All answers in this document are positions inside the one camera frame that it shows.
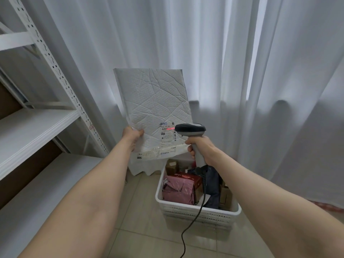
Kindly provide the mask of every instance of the handheld scanner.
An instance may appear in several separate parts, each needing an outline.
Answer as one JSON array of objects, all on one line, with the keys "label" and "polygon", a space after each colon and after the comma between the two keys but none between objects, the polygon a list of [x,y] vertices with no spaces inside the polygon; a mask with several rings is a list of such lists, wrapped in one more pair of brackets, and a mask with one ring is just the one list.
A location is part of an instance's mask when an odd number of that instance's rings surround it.
[{"label": "handheld scanner", "polygon": [[[187,136],[187,137],[201,137],[203,136],[204,132],[206,131],[205,126],[198,124],[198,123],[183,123],[175,125],[174,131],[177,132],[179,135]],[[195,160],[196,165],[198,167],[203,167],[206,165],[204,161],[204,157],[198,150],[196,144],[192,144],[192,148],[195,151]]]}]

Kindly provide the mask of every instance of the person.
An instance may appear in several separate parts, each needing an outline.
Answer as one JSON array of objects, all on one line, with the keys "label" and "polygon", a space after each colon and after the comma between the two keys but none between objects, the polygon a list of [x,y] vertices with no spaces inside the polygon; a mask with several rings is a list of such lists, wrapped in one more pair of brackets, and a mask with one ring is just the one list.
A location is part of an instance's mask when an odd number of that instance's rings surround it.
[{"label": "person", "polygon": [[[135,143],[144,133],[126,127],[109,155],[64,196],[20,258],[101,257],[117,218]],[[208,137],[189,137],[231,189],[276,258],[344,257],[344,225],[297,195],[249,171]],[[188,151],[194,156],[192,146]]]}]

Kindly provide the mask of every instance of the curtain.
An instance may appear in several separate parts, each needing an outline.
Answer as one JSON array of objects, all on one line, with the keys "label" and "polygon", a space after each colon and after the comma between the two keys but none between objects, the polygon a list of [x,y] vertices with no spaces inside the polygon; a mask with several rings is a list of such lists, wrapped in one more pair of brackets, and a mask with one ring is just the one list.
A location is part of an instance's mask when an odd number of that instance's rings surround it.
[{"label": "curtain", "polygon": [[22,1],[109,147],[126,125],[113,69],[183,69],[217,147],[344,208],[344,0]]}]

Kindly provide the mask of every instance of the white plastic basket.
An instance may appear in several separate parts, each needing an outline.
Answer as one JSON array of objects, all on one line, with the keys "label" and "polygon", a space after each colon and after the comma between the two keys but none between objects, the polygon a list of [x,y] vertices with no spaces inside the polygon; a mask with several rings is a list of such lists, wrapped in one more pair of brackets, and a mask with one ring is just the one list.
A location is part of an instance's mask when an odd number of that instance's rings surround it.
[{"label": "white plastic basket", "polygon": [[[167,217],[175,217],[186,220],[194,219],[200,210],[199,206],[179,204],[163,200],[162,187],[165,174],[166,170],[164,167],[161,170],[161,176],[157,187],[157,192],[155,194],[155,199],[159,203],[162,213]],[[235,212],[203,207],[196,221],[204,223],[205,225],[213,228],[230,229],[231,225],[241,213],[241,207],[234,198],[231,204],[231,210],[234,210]]]}]

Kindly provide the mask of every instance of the floor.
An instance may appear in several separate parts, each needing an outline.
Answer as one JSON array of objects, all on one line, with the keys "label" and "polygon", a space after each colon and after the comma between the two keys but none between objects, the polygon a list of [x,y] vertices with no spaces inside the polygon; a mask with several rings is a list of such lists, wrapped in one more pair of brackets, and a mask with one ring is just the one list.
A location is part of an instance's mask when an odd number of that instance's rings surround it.
[{"label": "floor", "polygon": [[[115,229],[103,258],[179,258],[183,253],[180,232],[189,222],[166,223],[155,193],[160,175],[129,175]],[[241,214],[230,234],[192,226],[185,234],[185,258],[273,258],[256,230]]]}]

